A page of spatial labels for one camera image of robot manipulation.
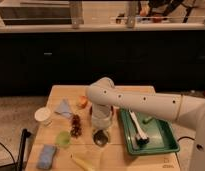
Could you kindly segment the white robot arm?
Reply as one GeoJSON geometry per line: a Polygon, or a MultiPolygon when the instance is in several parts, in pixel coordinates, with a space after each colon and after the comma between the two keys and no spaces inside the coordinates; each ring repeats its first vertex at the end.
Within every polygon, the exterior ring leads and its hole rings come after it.
{"type": "Polygon", "coordinates": [[[189,171],[205,171],[204,98],[121,90],[108,77],[89,85],[86,96],[92,102],[91,123],[98,129],[110,127],[111,107],[117,106],[194,130],[196,134],[189,171]]]}

